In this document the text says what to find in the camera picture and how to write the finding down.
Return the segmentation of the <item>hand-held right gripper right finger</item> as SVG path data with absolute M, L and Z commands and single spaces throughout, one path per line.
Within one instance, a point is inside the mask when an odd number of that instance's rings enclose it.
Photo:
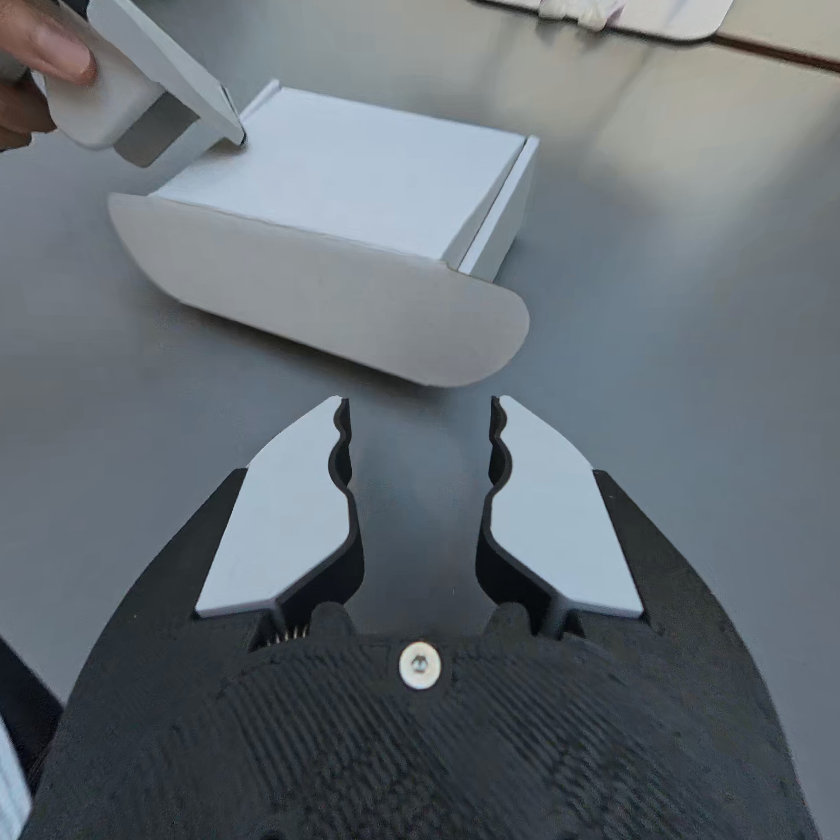
M 573 615 L 645 615 L 591 463 L 509 395 L 490 399 L 490 462 L 476 578 L 496 606 L 517 605 L 532 634 Z

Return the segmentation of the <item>person's left hand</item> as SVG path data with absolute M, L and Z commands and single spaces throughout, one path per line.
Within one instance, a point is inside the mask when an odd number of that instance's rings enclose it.
M 64 27 L 48 2 L 1 2 L 1 49 L 25 67 L 16 81 L 1 84 L 1 149 L 30 145 L 35 133 L 56 129 L 44 95 L 31 71 L 89 86 L 98 69 L 89 48 Z

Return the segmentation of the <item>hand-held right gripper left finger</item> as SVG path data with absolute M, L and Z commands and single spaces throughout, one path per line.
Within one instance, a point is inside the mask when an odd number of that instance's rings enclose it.
M 250 461 L 196 602 L 201 618 L 268 613 L 280 631 L 361 587 L 350 401 L 332 396 Z

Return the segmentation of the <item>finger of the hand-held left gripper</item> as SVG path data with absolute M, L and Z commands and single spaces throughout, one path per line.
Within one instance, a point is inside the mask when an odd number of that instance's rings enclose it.
M 90 1 L 92 28 L 151 81 L 236 146 L 246 132 L 226 87 L 131 1 Z

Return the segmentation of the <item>white cardboard box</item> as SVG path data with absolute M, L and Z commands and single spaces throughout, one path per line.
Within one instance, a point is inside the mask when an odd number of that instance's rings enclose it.
M 149 195 L 111 194 L 122 245 L 164 293 L 407 382 L 497 373 L 529 334 L 496 284 L 540 140 L 272 80 L 247 141 Z

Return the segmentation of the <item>white stand base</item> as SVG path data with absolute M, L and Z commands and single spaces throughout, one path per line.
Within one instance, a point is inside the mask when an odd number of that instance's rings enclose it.
M 620 15 L 601 32 L 573 22 L 549 21 L 537 14 L 540 1 L 479 1 L 480 5 L 527 14 L 545 24 L 572 25 L 589 34 L 617 32 L 677 46 L 708 41 L 722 26 L 733 1 L 626 1 Z

